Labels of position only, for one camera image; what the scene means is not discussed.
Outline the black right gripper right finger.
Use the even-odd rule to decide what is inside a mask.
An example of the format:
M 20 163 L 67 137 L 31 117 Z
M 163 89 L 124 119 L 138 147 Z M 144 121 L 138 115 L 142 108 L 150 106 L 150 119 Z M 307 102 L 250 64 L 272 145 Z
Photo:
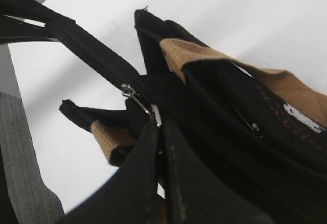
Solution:
M 216 177 L 171 120 L 162 125 L 168 223 L 273 223 Z

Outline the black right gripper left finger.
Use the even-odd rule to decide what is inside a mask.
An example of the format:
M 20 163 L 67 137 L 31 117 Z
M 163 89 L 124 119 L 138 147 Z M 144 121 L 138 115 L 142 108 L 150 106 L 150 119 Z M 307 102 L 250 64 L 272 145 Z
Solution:
M 157 223 L 159 129 L 148 123 L 117 172 L 59 223 Z

